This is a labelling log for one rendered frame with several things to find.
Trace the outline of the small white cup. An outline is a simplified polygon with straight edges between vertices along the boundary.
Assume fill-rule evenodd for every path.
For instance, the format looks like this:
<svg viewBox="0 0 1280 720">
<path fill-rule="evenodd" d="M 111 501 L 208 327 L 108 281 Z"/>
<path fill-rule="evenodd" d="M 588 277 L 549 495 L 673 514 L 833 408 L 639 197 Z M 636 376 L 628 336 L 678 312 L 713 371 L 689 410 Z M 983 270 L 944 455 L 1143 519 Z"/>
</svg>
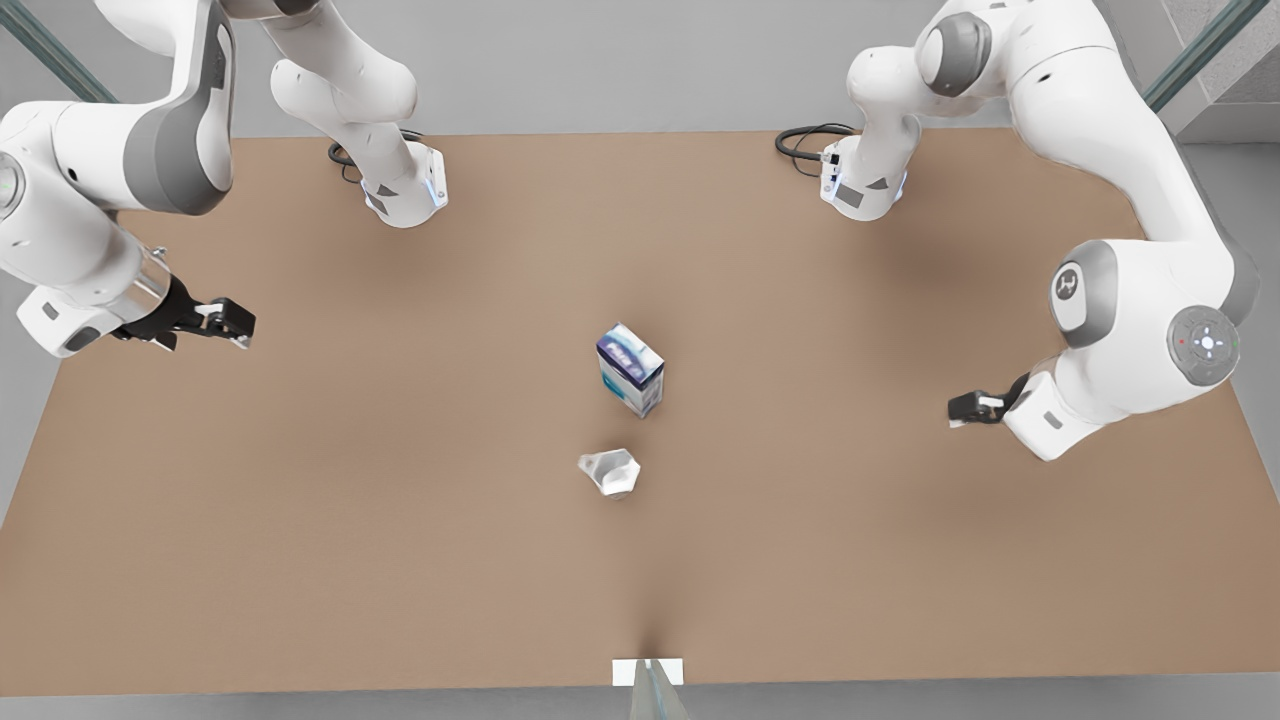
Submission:
<svg viewBox="0 0 1280 720">
<path fill-rule="evenodd" d="M 634 492 L 641 471 L 641 465 L 626 448 L 585 454 L 577 465 L 604 497 L 614 500 Z"/>
</svg>

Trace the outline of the silver frame post with foot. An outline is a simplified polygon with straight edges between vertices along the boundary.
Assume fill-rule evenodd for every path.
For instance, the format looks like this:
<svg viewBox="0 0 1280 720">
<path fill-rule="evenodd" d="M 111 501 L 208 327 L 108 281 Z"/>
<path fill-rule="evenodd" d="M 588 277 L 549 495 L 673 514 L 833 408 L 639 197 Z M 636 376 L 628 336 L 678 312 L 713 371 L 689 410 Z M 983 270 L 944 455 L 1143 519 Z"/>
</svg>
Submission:
<svg viewBox="0 0 1280 720">
<path fill-rule="evenodd" d="M 684 659 L 613 659 L 612 685 L 630 687 L 628 720 L 691 720 L 678 697 Z"/>
</svg>

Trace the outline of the purple and white carton box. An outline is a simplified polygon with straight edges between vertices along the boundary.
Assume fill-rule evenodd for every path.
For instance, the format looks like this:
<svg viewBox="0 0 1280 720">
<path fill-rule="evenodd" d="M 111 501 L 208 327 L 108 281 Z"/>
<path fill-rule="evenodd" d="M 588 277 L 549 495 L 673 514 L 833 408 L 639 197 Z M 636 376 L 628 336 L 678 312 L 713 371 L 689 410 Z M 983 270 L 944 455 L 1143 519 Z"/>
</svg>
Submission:
<svg viewBox="0 0 1280 720">
<path fill-rule="evenodd" d="M 609 328 L 595 348 L 605 388 L 645 418 L 662 401 L 666 360 L 622 323 Z"/>
</svg>

